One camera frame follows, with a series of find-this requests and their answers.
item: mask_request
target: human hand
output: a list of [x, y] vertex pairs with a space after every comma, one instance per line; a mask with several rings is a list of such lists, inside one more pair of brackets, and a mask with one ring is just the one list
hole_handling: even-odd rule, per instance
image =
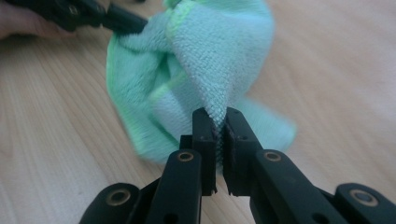
[[54, 22], [46, 21], [27, 8], [14, 7], [0, 0], [0, 39], [14, 34], [48, 38], [75, 35], [63, 30]]

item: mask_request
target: wooden table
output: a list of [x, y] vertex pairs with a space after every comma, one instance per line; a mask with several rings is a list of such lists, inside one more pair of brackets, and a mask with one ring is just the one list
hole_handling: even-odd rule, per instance
[[[316, 186], [357, 182], [396, 202], [396, 2], [269, 5], [275, 42], [249, 95], [297, 123], [288, 155]], [[0, 41], [0, 223], [78, 223], [101, 189], [161, 175], [136, 157], [106, 94], [110, 36]], [[202, 223], [254, 223], [247, 198], [218, 188]]]

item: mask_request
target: wooden surface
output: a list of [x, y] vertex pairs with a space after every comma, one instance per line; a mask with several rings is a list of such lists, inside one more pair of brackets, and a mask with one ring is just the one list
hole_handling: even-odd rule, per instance
[[[123, 4], [161, 10], [158, 0]], [[249, 95], [297, 123], [288, 155], [316, 186], [357, 182], [396, 202], [396, 2], [269, 5], [275, 42]], [[161, 175], [133, 153], [106, 94], [110, 35], [0, 41], [0, 223], [78, 223], [106, 186]], [[202, 223], [253, 223], [248, 199], [218, 185]]]

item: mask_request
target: metal screw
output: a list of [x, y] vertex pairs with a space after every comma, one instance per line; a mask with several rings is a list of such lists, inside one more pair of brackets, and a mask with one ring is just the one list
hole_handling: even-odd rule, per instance
[[371, 193], [368, 193], [361, 189], [353, 189], [349, 192], [350, 196], [355, 199], [358, 203], [364, 204], [370, 207], [376, 207], [378, 200]]
[[264, 153], [264, 158], [267, 159], [268, 161], [280, 161], [282, 158], [279, 156], [279, 154], [275, 152], [265, 152]]
[[126, 203], [131, 198], [128, 189], [115, 189], [107, 194], [106, 203], [110, 206], [118, 206]]
[[192, 161], [193, 158], [194, 155], [192, 155], [190, 152], [181, 152], [177, 155], [177, 159], [179, 161]]

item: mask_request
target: green microfiber towel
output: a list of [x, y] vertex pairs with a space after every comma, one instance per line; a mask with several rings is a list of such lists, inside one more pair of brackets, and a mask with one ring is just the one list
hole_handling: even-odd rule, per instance
[[114, 34], [107, 89], [139, 156], [165, 162], [204, 107], [218, 134], [241, 110], [264, 148], [286, 150], [292, 122], [245, 95], [260, 74], [274, 21], [261, 0], [168, 0], [139, 35]]

